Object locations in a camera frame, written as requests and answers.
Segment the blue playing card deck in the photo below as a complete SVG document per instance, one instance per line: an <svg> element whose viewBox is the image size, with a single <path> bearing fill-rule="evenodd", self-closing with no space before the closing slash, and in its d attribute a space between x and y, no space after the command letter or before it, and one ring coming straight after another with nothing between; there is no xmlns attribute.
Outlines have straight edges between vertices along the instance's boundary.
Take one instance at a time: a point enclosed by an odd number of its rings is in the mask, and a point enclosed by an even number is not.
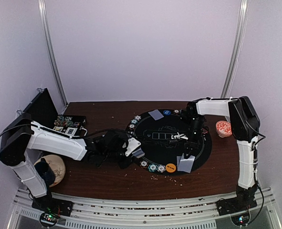
<svg viewBox="0 0 282 229"><path fill-rule="evenodd" d="M141 158L145 155L145 153L141 148L139 148L138 150L135 150L134 152L132 152L132 155L136 158Z"/></svg>

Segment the blue small blind button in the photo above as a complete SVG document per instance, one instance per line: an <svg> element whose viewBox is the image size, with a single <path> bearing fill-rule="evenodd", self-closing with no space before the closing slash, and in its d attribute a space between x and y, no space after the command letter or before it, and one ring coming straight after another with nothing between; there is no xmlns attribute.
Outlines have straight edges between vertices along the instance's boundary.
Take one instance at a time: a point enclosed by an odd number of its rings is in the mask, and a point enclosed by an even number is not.
<svg viewBox="0 0 282 229"><path fill-rule="evenodd" d="M170 111L170 110L164 110L164 111L163 111L163 114L164 114L164 115L170 115L170 114L171 114L171 111Z"/></svg>

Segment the yellow big blind button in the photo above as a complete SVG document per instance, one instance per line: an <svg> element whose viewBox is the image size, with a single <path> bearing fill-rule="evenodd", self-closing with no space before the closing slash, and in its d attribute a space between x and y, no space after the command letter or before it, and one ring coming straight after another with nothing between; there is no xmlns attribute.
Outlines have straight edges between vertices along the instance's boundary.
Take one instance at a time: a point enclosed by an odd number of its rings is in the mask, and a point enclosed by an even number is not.
<svg viewBox="0 0 282 229"><path fill-rule="evenodd" d="M173 164L173 163L168 163L168 164L166 165L166 171L167 171L168 173L174 173L174 172L176 171L176 169L177 169L177 167L176 167L176 165Z"/></svg>

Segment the blue green 50 chip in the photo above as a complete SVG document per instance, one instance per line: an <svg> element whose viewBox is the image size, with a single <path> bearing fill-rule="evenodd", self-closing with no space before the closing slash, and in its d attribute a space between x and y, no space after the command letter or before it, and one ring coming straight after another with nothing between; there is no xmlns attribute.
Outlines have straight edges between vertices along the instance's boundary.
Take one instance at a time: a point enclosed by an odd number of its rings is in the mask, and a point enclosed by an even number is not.
<svg viewBox="0 0 282 229"><path fill-rule="evenodd" d="M137 124L137 122L138 121L136 119L131 120L131 124L133 124L133 125Z"/></svg>
<svg viewBox="0 0 282 229"><path fill-rule="evenodd" d="M155 164L150 164L148 166L148 171L149 172L155 172L157 170L157 166Z"/></svg>

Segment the single blue-backed playing card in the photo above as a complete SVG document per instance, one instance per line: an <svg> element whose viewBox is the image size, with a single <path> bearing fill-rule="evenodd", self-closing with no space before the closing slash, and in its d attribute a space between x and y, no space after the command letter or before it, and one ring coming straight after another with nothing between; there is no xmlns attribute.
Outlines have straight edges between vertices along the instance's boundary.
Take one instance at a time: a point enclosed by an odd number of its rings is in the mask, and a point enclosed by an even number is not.
<svg viewBox="0 0 282 229"><path fill-rule="evenodd" d="M148 114L155 120L159 120L159 119L162 119L164 117L164 115L159 111L159 110L153 110L153 111L150 111L148 112Z"/></svg>

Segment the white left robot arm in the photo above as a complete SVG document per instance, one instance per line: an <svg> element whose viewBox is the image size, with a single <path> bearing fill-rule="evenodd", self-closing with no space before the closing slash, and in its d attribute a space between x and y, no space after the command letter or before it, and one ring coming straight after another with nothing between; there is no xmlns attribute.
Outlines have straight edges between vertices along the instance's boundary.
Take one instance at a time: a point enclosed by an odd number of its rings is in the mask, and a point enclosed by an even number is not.
<svg viewBox="0 0 282 229"><path fill-rule="evenodd" d="M47 212L54 211L57 202L48 195L48 186L29 161L27 149L98 165L108 157L114 158L121 168L128 167L135 158L145 154L141 142L128 131L104 129L85 136L73 136L45 127L33 121L29 114L20 115L7 126L0 134L0 141L0 161L14 170Z"/></svg>

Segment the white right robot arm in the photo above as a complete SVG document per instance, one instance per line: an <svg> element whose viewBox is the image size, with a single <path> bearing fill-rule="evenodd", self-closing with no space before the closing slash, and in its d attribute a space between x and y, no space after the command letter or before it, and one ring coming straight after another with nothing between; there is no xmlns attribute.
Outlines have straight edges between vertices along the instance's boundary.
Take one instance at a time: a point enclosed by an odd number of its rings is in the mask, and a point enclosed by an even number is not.
<svg viewBox="0 0 282 229"><path fill-rule="evenodd" d="M257 144L260 120L247 96L228 99L201 98L188 102L180 119L189 125L185 135L172 135L170 144L184 142L187 151L183 154L188 159L199 148L202 127L206 115L224 116L230 119L232 135L239 149L240 173L238 189L250 190L257 187Z"/></svg>

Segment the red white patterned bowl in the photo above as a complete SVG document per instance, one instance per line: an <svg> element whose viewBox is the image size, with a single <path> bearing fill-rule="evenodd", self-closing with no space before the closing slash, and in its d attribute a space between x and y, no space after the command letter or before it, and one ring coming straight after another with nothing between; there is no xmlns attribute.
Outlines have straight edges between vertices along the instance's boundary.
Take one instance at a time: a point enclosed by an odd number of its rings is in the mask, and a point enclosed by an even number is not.
<svg viewBox="0 0 282 229"><path fill-rule="evenodd" d="M225 138L232 135L231 124L227 121L218 121L215 124L216 132L219 137Z"/></svg>

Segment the chips row in case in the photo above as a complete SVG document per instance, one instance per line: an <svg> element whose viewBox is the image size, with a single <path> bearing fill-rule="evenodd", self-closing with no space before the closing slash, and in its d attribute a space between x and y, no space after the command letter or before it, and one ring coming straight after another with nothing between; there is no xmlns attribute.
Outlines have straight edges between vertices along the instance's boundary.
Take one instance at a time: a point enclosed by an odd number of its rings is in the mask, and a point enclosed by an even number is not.
<svg viewBox="0 0 282 229"><path fill-rule="evenodd" d="M60 127L74 127L74 121L72 116L58 115L54 121L55 126Z"/></svg>

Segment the blue-backed playing card box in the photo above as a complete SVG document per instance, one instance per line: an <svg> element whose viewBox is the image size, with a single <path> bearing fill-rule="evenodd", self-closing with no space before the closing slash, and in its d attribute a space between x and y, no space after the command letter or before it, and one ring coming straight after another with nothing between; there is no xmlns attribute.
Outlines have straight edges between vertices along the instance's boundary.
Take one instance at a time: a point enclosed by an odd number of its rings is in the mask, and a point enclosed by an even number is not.
<svg viewBox="0 0 282 229"><path fill-rule="evenodd" d="M62 127L62 126L55 126L55 127L53 128L53 130L58 131L58 132L61 132L61 131L63 130L63 127Z"/></svg>

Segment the dark blue mug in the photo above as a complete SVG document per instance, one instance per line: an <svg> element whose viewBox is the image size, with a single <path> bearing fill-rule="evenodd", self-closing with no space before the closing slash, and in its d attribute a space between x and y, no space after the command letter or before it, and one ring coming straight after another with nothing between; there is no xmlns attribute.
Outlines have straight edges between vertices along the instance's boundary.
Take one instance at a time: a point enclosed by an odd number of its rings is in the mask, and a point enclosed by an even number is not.
<svg viewBox="0 0 282 229"><path fill-rule="evenodd" d="M34 165L39 176L45 181L46 185L50 186L54 183L56 177L55 173L47 163L45 158L41 158L38 163Z"/></svg>

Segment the black poker set case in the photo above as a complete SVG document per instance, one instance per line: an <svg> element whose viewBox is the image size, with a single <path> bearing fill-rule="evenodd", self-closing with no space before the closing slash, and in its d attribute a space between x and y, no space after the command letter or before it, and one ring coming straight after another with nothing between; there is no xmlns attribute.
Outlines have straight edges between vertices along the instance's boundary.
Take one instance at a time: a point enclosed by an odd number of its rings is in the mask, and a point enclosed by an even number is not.
<svg viewBox="0 0 282 229"><path fill-rule="evenodd" d="M50 96L50 93L47 88L37 89L37 95L31 100L31 102L26 106L24 110L18 110L18 114L28 113L31 115L33 121L50 128L53 130L55 127L54 121L59 114L56 110L54 102ZM74 121L74 127L77 128L75 135L80 135L82 131L87 132L85 129L86 125L86 117L82 115L65 115L65 116L72 116ZM68 127L63 127L61 133L65 134L65 131Z"/></svg>

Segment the aluminium frame post right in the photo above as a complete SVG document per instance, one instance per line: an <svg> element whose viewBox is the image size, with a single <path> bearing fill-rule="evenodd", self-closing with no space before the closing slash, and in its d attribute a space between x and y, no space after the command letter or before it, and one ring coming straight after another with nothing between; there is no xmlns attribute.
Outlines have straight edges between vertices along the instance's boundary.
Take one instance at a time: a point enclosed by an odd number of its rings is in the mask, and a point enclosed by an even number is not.
<svg viewBox="0 0 282 229"><path fill-rule="evenodd" d="M235 75L238 68L239 54L243 46L247 17L248 17L248 7L249 0L240 1L240 10L238 15L237 28L234 38L234 44L232 48L232 53L230 57L230 63L228 66L225 83L221 92L221 98L230 97L231 89L234 83Z"/></svg>

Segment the aluminium frame post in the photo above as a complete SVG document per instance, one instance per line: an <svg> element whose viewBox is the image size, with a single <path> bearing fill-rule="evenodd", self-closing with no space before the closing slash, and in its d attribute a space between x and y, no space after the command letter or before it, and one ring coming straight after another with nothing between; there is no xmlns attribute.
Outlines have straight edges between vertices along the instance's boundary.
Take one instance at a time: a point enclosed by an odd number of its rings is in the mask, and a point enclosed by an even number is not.
<svg viewBox="0 0 282 229"><path fill-rule="evenodd" d="M239 54L243 46L247 17L248 17L248 7L249 0L240 1L240 10L238 15L237 28L234 38L234 44L232 48L232 53L230 57L230 63L228 66L225 83L221 92L221 98L230 97L231 89L234 83L235 75L238 68Z"/></svg>
<svg viewBox="0 0 282 229"><path fill-rule="evenodd" d="M56 87L58 90L58 93L60 95L62 104L64 107L68 105L68 101L65 95L64 87L59 75L59 70L53 50L53 45L52 45L52 38L51 38L51 33L50 33L50 28L49 28L49 22L48 22L48 15L46 11L46 1L45 0L38 0L38 6L39 6L39 14L40 18L42 21L42 27L43 27L43 32L45 36L45 42L47 46L47 52L48 52L48 58L50 61L50 65L52 68L52 73L55 79Z"/></svg>

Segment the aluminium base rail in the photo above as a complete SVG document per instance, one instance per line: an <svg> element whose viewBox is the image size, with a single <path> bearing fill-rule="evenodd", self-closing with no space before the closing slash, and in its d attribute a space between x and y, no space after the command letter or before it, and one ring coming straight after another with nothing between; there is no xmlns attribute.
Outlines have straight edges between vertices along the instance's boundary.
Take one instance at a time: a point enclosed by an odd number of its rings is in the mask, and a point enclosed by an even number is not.
<svg viewBox="0 0 282 229"><path fill-rule="evenodd" d="M220 215L216 202L234 193L172 200L107 200L54 194L73 203L70 216L62 216L56 229L236 229L234 219L250 214L249 229L282 229L273 193L264 188L255 194L257 206Z"/></svg>

